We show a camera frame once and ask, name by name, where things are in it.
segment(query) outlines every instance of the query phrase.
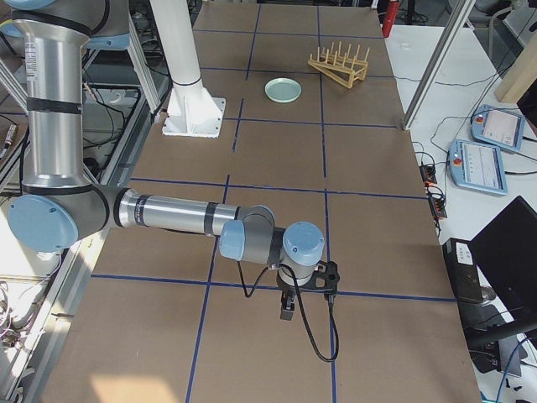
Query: blue tape line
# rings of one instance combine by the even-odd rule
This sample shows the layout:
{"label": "blue tape line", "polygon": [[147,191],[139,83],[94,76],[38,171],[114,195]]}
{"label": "blue tape line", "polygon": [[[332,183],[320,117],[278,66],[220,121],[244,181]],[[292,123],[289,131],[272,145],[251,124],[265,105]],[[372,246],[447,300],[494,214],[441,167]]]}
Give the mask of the blue tape line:
{"label": "blue tape line", "polygon": [[278,32],[256,32],[240,30],[220,30],[220,29],[192,29],[194,32],[213,32],[217,34],[257,34],[257,35],[282,35],[282,36],[320,36],[323,38],[356,38],[356,39],[384,39],[382,36],[361,36],[361,35],[327,35],[327,34],[286,34]]}
{"label": "blue tape line", "polygon": [[[222,70],[222,71],[248,71],[248,69],[238,69],[233,67],[200,67],[201,70]],[[284,70],[258,70],[258,69],[249,69],[251,73],[275,73],[275,74],[308,74],[316,75],[320,74],[317,71],[284,71]],[[379,74],[368,74],[368,78],[393,78],[394,76],[385,76]]]}
{"label": "blue tape line", "polygon": [[209,269],[209,277],[205,288],[205,295],[203,297],[203,307],[201,308],[200,324],[198,326],[198,334],[196,336],[196,346],[194,347],[194,356],[192,357],[192,365],[190,366],[190,377],[188,379],[188,388],[186,390],[185,403],[190,403],[192,396],[192,386],[194,385],[194,376],[196,374],[196,364],[198,360],[198,354],[200,352],[201,333],[203,332],[203,325],[205,324],[205,317],[207,311],[207,303],[209,301],[209,293],[211,292],[211,277],[212,271],[215,265],[216,246],[218,245],[218,239],[215,239],[215,246],[212,249],[211,268]]}
{"label": "blue tape line", "polygon": [[364,296],[370,298],[385,298],[390,300],[413,300],[431,302],[456,302],[455,298],[443,298],[438,296],[402,296],[399,294],[378,294],[375,292],[338,291],[339,296]]}
{"label": "blue tape line", "polygon": [[[152,178],[131,178],[131,181],[136,182],[153,182],[153,183],[170,183],[176,185],[194,185],[194,186],[215,186],[226,187],[226,184],[211,183],[211,182],[196,182],[196,181],[172,181],[167,179],[152,179]],[[296,191],[303,193],[319,193],[325,192],[329,195],[342,195],[342,196],[366,196],[366,197],[384,197],[392,199],[410,199],[410,200],[427,200],[427,196],[406,196],[406,195],[387,195],[383,193],[365,193],[361,191],[329,191],[320,189],[299,189],[292,187],[278,187],[278,186],[261,186],[261,185],[233,185],[229,184],[227,187],[236,189],[259,189],[264,191]]]}
{"label": "blue tape line", "polygon": [[[92,274],[94,279],[108,279],[108,280],[126,280],[126,281],[147,281],[152,283],[176,283],[176,284],[185,284],[185,285],[203,285],[203,286],[217,286],[225,288],[242,288],[242,285],[235,283],[226,283],[221,281],[198,281],[198,280],[182,280],[182,279],[169,279],[169,278],[159,278],[159,277],[144,277],[136,275],[106,275],[106,274]],[[279,290],[277,286],[273,285],[259,285],[259,289],[262,290]],[[308,291],[321,294],[322,291]],[[380,294],[380,293],[370,293],[370,292],[358,292],[358,291],[338,291],[339,296],[359,296],[359,297],[371,297],[371,298],[383,298],[390,300],[413,300],[413,301],[431,301],[431,302],[456,302],[455,298],[443,298],[437,296],[403,296],[397,294]]]}
{"label": "blue tape line", "polygon": [[238,110],[237,126],[235,127],[235,139],[233,140],[232,151],[233,153],[237,149],[238,130],[241,127],[242,107],[244,106],[244,98],[241,98],[241,107]]}
{"label": "blue tape line", "polygon": [[[321,21],[319,17],[319,6],[317,6],[317,42],[321,47]],[[321,136],[322,136],[322,175],[326,178],[326,136],[325,136],[325,103],[323,101],[322,74],[319,72],[319,95],[321,99]]]}
{"label": "blue tape line", "polygon": [[168,179],[152,179],[152,178],[131,178],[130,180],[134,182],[171,183],[174,185],[216,186],[216,187],[226,186],[225,184],[222,184],[222,183],[196,182],[196,181],[173,181],[173,180],[168,180]]}
{"label": "blue tape line", "polygon": [[[213,282],[211,282],[211,285],[214,285],[216,287],[241,288],[242,289],[242,284],[235,284],[235,283],[225,283],[225,282],[213,281]],[[246,284],[246,286],[247,287],[253,287],[253,284]],[[279,287],[276,287],[274,285],[258,285],[256,287],[256,290],[280,291]]]}
{"label": "blue tape line", "polygon": [[253,29],[252,48],[250,49],[250,57],[248,58],[248,69],[246,71],[246,81],[248,81],[248,76],[250,75],[250,67],[252,67],[253,47],[255,46],[255,37],[258,32],[259,16],[261,15],[261,6],[263,6],[263,4],[259,4],[258,17],[255,20],[255,28]]}
{"label": "blue tape line", "polygon": [[[237,120],[237,118],[224,118],[224,120]],[[313,124],[315,126],[343,126],[350,128],[397,128],[395,125],[384,124],[362,124],[362,123],[326,123],[326,122],[301,122],[295,120],[273,120],[258,118],[241,118],[244,122],[261,122],[261,123],[288,123],[288,124]]]}
{"label": "blue tape line", "polygon": [[351,128],[397,128],[393,124],[361,124],[361,123],[325,123],[326,126],[348,126]]}
{"label": "blue tape line", "polygon": [[129,281],[148,281],[152,283],[176,283],[187,285],[207,285],[206,281],[198,280],[181,280],[181,279],[168,279],[165,277],[145,277],[138,275],[105,275],[93,273],[91,275],[93,279],[109,279],[109,280],[129,280]]}
{"label": "blue tape line", "polygon": [[327,191],[330,195],[354,195],[367,197],[387,197],[393,199],[428,200],[427,196],[386,195],[383,193],[364,193],[361,191]]}
{"label": "blue tape line", "polygon": [[227,200],[227,190],[229,189],[229,180],[231,178],[231,175],[227,174],[227,178],[226,178],[226,187],[224,187],[224,197],[222,198],[222,203],[223,204],[226,204],[226,200]]}

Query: grid line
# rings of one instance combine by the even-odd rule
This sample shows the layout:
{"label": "grid line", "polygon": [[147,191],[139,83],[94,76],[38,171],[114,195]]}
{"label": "grid line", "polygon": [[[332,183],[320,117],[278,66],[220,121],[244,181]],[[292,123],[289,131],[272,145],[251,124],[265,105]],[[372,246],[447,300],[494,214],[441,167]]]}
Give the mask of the grid line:
{"label": "grid line", "polygon": [[245,122],[260,123],[288,123],[288,124],[313,124],[315,126],[342,126],[351,128],[398,128],[394,124],[362,124],[362,123],[326,123],[326,122],[303,122],[300,120],[273,120],[259,118],[224,118],[223,120],[243,120]]}
{"label": "grid line", "polygon": [[244,106],[244,98],[241,98],[241,107],[238,109],[238,120],[237,120],[237,126],[235,127],[235,139],[233,140],[233,146],[232,146],[233,153],[237,150],[238,130],[241,127],[242,107],[243,106]]}
{"label": "grid line", "polygon": [[135,182],[153,182],[153,183],[169,183],[173,185],[193,185],[193,186],[214,186],[214,187],[229,187],[232,189],[257,189],[264,191],[295,191],[302,193],[319,193],[328,195],[342,195],[342,196],[366,196],[366,197],[385,197],[393,199],[410,199],[410,200],[428,200],[427,196],[411,196],[411,195],[389,195],[383,193],[368,193],[363,191],[331,191],[328,189],[300,189],[292,187],[279,187],[279,186],[256,186],[256,185],[233,185],[222,184],[213,182],[199,182],[199,181],[173,181],[170,179],[154,179],[154,178],[131,178],[131,181]]}
{"label": "grid line", "polygon": [[192,29],[194,32],[214,32],[216,34],[261,34],[261,35],[281,35],[281,36],[310,36],[310,37],[323,37],[323,38],[357,38],[357,39],[384,39],[382,36],[363,36],[363,35],[328,35],[328,34],[286,34],[277,32],[257,32],[254,31],[241,31],[241,30],[226,30],[226,29]]}
{"label": "grid line", "polygon": [[[222,197],[222,203],[224,204],[226,204],[226,199],[227,199],[227,188],[229,185],[229,178],[230,178],[230,175],[228,175],[226,178],[226,185],[224,187],[224,195]],[[218,237],[215,237],[215,244],[212,249],[211,267],[209,268],[209,275],[207,276],[207,284],[206,284],[206,289],[205,289],[205,295],[203,298],[203,307],[201,308],[200,325],[198,327],[198,334],[196,336],[196,345],[194,347],[194,355],[192,357],[192,365],[190,367],[190,377],[188,381],[188,388],[186,390],[185,403],[190,403],[190,399],[192,397],[192,387],[194,385],[194,378],[196,376],[196,365],[197,365],[197,360],[198,360],[198,354],[200,352],[203,325],[205,324],[207,305],[209,303],[209,295],[211,294],[211,282],[212,282],[212,273],[215,268],[216,248],[218,248]]]}
{"label": "grid line", "polygon": [[259,25],[259,16],[261,15],[261,7],[263,4],[259,4],[258,8],[258,17],[255,20],[255,28],[253,29],[253,38],[252,38],[252,48],[250,49],[250,57],[248,58],[248,69],[246,70],[246,81],[248,81],[248,76],[250,75],[250,67],[252,66],[252,58],[253,58],[253,47],[255,46],[255,37],[258,32],[258,25]]}
{"label": "grid line", "polygon": [[[199,280],[184,280],[184,279],[170,279],[160,277],[143,277],[139,275],[108,275],[108,274],[92,274],[93,279],[106,279],[106,280],[125,280],[125,281],[147,281],[152,283],[175,283],[183,285],[210,285],[212,287],[222,288],[242,288],[242,285],[236,283],[226,283],[222,281],[199,281]],[[280,288],[274,285],[258,285],[259,290],[272,290],[279,291]],[[322,294],[322,291],[308,291],[304,292]],[[412,300],[412,301],[429,301],[429,302],[456,302],[455,298],[446,298],[441,296],[407,296],[403,294],[383,294],[377,292],[361,292],[361,291],[341,291],[337,292],[339,296],[355,296],[363,298],[381,298],[390,300]]]}

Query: robotic arm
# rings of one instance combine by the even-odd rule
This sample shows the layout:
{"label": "robotic arm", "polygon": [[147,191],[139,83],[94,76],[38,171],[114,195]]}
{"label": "robotic arm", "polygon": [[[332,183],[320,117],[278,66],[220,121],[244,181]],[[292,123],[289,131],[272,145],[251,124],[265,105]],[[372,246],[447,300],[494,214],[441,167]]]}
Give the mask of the robotic arm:
{"label": "robotic arm", "polygon": [[[298,287],[323,290],[326,298],[333,300],[339,280],[337,267],[320,262],[325,241],[311,223],[278,228],[267,207],[140,195],[133,189],[94,185],[85,178],[82,48],[128,46],[127,0],[96,0],[91,6],[87,0],[5,2],[13,8],[13,23],[24,36],[28,78],[31,158],[23,176],[24,194],[10,206],[8,214],[9,226],[22,243],[38,251],[55,251],[103,228],[135,225],[204,233],[220,236],[219,249],[224,257],[266,264],[279,271],[283,319],[292,317]],[[152,1],[159,10],[154,13],[157,24],[159,16],[170,13],[169,8],[162,9],[170,5],[167,3]],[[169,41],[175,41],[175,47],[184,50],[180,59],[188,56],[188,74],[199,74],[186,2],[172,3],[188,29],[182,29],[184,38],[163,40],[164,51],[169,51]],[[187,45],[181,48],[178,41]],[[192,95],[196,88],[202,92],[200,99],[206,100],[208,92],[201,79],[180,84],[177,70],[177,66],[170,68],[175,84],[172,102],[182,105],[183,110],[191,108],[196,105],[196,95]]]}

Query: white table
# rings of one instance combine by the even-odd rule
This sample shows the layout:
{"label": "white table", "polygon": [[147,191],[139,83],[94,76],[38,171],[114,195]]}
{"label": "white table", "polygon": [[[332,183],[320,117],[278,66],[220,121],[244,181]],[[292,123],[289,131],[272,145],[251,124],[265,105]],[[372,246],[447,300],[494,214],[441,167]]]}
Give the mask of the white table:
{"label": "white table", "polygon": [[[393,27],[390,37],[386,39],[394,75],[400,77],[397,79],[397,85],[404,110],[408,107],[418,86],[417,82],[405,80],[404,78],[412,80],[421,78],[441,32],[441,27],[396,25]],[[463,29],[447,55],[436,81],[466,84],[483,80],[492,76],[495,72],[492,63],[487,58],[474,33],[470,29]],[[421,142],[425,147],[425,152],[431,154],[436,162],[446,160],[446,154],[430,142],[430,137],[435,132],[438,124],[447,116],[465,117],[470,115],[473,110],[472,106],[491,80],[472,86],[435,84],[432,87],[424,106],[414,121],[411,132],[412,139]],[[493,106],[516,107],[513,104],[500,104],[496,101],[493,90],[498,86],[499,82],[500,80],[495,82],[492,90],[483,98],[481,104],[488,103]],[[435,142],[443,149],[448,149],[462,123],[463,119],[447,119],[440,126],[435,136]],[[535,137],[529,126],[526,126],[524,136]],[[457,138],[470,139],[469,119],[464,122]],[[420,150],[418,144],[416,144],[415,148]],[[537,144],[525,140],[521,152],[537,158]],[[417,154],[417,159],[421,161],[421,155]],[[424,156],[424,162],[429,162],[427,156]],[[503,153],[503,164],[505,170],[520,172],[537,170],[537,163],[521,156],[506,153]],[[439,239],[441,244],[448,238],[453,237],[472,239],[517,195],[522,195],[537,210],[537,175],[508,176],[508,195],[490,196],[456,187],[450,178],[449,172],[447,175],[444,174],[445,166],[437,165],[436,176],[439,181],[439,187],[446,191],[447,194],[446,210],[448,218],[441,221],[442,231]],[[498,309],[500,311],[505,310],[501,304],[498,305]],[[512,319],[509,314],[503,316],[506,320]],[[509,377],[509,381],[512,386],[522,385],[524,388],[519,392],[514,392],[513,388],[504,389],[502,402],[515,402],[516,399],[535,401],[537,397],[537,369],[523,366],[522,374],[522,379]],[[496,372],[480,374],[476,371],[476,376],[482,392],[488,399],[494,400],[501,374]]]}

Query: black cable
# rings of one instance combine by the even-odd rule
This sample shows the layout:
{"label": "black cable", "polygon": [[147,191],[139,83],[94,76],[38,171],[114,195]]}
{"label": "black cable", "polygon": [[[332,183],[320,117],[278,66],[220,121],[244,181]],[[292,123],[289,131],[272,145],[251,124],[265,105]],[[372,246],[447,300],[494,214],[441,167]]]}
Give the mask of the black cable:
{"label": "black cable", "polygon": [[337,359],[337,355],[339,354],[339,334],[337,333],[337,327],[336,327],[336,321],[334,320],[334,295],[328,296],[328,314],[330,316],[330,324],[332,325],[332,329],[334,331],[334,354],[327,358],[324,355],[321,354],[319,351],[319,348],[317,347],[317,343],[315,342],[315,339],[313,337],[313,333],[311,332],[310,324],[308,323],[308,318],[305,314],[305,308],[304,308],[304,302],[302,301],[302,295],[300,294],[300,287],[298,284],[298,280],[296,279],[296,274],[287,264],[280,264],[280,267],[284,267],[287,269],[291,277],[293,277],[293,284],[295,286],[295,292],[296,292],[296,299],[299,302],[300,307],[300,315],[302,316],[302,322],[304,323],[304,327],[306,332],[308,333],[308,338],[310,339],[311,347],[315,351],[315,354],[321,361],[324,361],[325,363],[333,363]]}
{"label": "black cable", "polygon": [[537,158],[534,158],[534,157],[530,157],[529,155],[526,155],[526,154],[520,154],[520,153],[515,153],[516,155],[520,155],[521,157],[525,157],[527,158],[528,160],[532,160],[534,162],[537,162]]}
{"label": "black cable", "polygon": [[193,233],[191,231],[180,231],[179,229],[169,229],[169,228],[161,228],[164,231],[168,231],[169,233],[184,233],[186,235],[203,235],[205,237],[204,233]]}
{"label": "black cable", "polygon": [[507,309],[505,311],[501,311],[501,312],[498,312],[498,313],[495,313],[494,315],[492,315],[491,317],[488,317],[487,319],[485,319],[484,321],[480,321],[478,323],[473,323],[472,325],[470,326],[466,326],[463,330],[466,330],[466,329],[470,329],[476,325],[482,325],[483,323],[487,323],[488,321],[490,321],[491,319],[493,319],[494,317],[497,317],[499,315],[502,315],[504,313],[507,313],[507,312],[514,312],[514,311],[520,311],[521,309],[524,309],[523,306],[518,306],[516,308],[513,308],[513,309]]}
{"label": "black cable", "polygon": [[247,298],[250,298],[250,297],[252,297],[253,292],[258,288],[259,281],[261,281],[261,279],[263,278],[264,274],[267,271],[269,271],[269,267],[267,266],[263,270],[261,270],[261,273],[259,273],[258,278],[253,283],[253,286],[250,289],[250,292],[248,292],[248,290],[246,289],[246,284],[244,283],[244,275],[242,273],[241,262],[237,261],[237,267],[238,267],[238,274],[241,277],[241,285],[242,285],[242,291],[244,291],[244,296],[246,296]]}
{"label": "black cable", "polygon": [[91,30],[91,34],[94,35],[99,32],[107,24],[108,18],[110,17],[110,0],[104,0],[104,11],[102,13],[101,21],[99,24]]}
{"label": "black cable", "polygon": [[433,156],[429,153],[426,153],[425,151],[415,151],[414,154],[421,154],[421,164],[423,164],[423,156],[424,155],[427,155],[432,161],[433,161],[433,166],[436,165],[435,163],[435,159],[433,158]]}
{"label": "black cable", "polygon": [[148,65],[147,63],[145,64],[147,66],[148,69],[150,69],[153,73],[157,73],[157,74],[160,74],[161,76],[164,76],[164,77],[168,77],[170,78],[171,77],[171,74],[168,72],[168,73],[163,73],[162,71],[158,71],[157,69],[154,69],[153,67],[151,67],[150,65]]}
{"label": "black cable", "polygon": [[0,38],[2,38],[3,43],[8,47],[9,51],[13,56],[20,57],[15,49],[11,46],[8,39],[6,38],[6,35],[3,34],[3,32],[0,32]]}
{"label": "black cable", "polygon": [[20,186],[21,196],[23,194],[24,154],[26,154],[26,149],[28,148],[29,136],[30,136],[30,126],[26,128],[26,133],[24,134],[24,137],[23,137],[23,144],[20,149],[20,156],[19,156],[19,161],[18,161],[18,185]]}
{"label": "black cable", "polygon": [[512,172],[510,170],[506,170],[504,173],[505,173],[505,175],[511,175],[511,176],[534,175],[534,174],[537,174],[537,170],[532,170],[532,171],[529,171],[529,172]]}
{"label": "black cable", "polygon": [[488,357],[491,357],[493,359],[496,358],[496,356],[494,354],[491,354],[491,353],[487,353],[485,351],[479,351],[479,350],[468,350],[469,353],[478,353],[478,354],[483,354],[483,355],[487,355]]}
{"label": "black cable", "polygon": [[7,116],[0,115],[0,118],[6,119],[7,121],[11,122],[11,124],[16,124],[12,119],[8,118]]}

